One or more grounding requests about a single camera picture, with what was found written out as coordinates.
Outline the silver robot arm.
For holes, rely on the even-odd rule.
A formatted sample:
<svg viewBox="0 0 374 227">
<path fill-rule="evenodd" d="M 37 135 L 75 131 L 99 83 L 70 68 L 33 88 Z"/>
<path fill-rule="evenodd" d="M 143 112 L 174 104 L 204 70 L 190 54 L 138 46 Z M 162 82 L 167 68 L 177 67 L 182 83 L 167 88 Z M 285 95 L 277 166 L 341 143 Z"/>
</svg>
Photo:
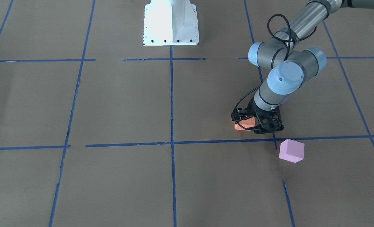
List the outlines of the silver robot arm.
<svg viewBox="0 0 374 227">
<path fill-rule="evenodd" d="M 374 0 L 310 0 L 285 26 L 271 32 L 267 42 L 253 43 L 248 60 L 259 68 L 269 69 L 269 75 L 255 89 L 244 118 L 256 118 L 258 125 L 248 128 L 256 134 L 282 131 L 279 105 L 290 94 L 318 75 L 327 64 L 327 57 L 318 48 L 295 51 L 294 48 L 309 38 L 316 27 L 330 14 L 341 8 L 374 9 Z"/>
</svg>

